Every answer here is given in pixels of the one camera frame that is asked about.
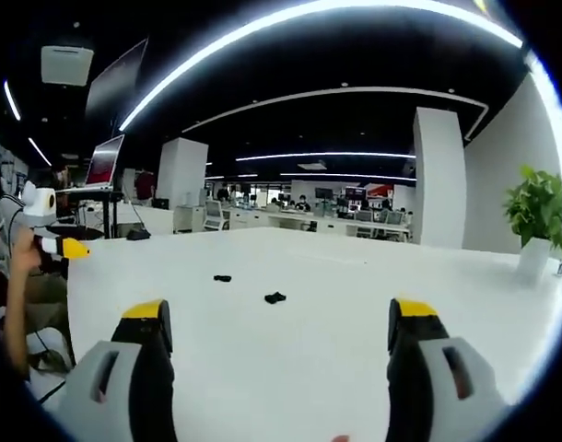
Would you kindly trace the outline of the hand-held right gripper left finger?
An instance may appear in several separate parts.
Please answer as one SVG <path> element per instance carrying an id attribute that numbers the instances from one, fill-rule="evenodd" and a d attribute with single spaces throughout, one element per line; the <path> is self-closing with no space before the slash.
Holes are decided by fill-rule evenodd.
<path id="1" fill-rule="evenodd" d="M 55 420 L 76 441 L 175 441 L 172 350 L 167 300 L 129 308 L 66 378 Z"/>

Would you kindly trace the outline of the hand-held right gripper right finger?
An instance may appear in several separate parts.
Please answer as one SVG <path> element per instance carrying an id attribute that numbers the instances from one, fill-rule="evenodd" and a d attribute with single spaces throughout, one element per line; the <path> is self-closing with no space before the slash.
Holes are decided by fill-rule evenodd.
<path id="1" fill-rule="evenodd" d="M 509 416 L 493 367 L 430 305 L 390 302 L 388 441 L 483 441 Z"/>

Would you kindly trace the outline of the person's left hand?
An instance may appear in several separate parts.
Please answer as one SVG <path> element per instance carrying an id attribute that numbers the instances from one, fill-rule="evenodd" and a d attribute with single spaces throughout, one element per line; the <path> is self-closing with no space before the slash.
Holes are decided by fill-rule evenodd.
<path id="1" fill-rule="evenodd" d="M 29 273 L 41 265 L 41 256 L 35 245 L 35 235 L 30 228 L 23 227 L 16 237 L 11 255 L 11 273 Z"/>

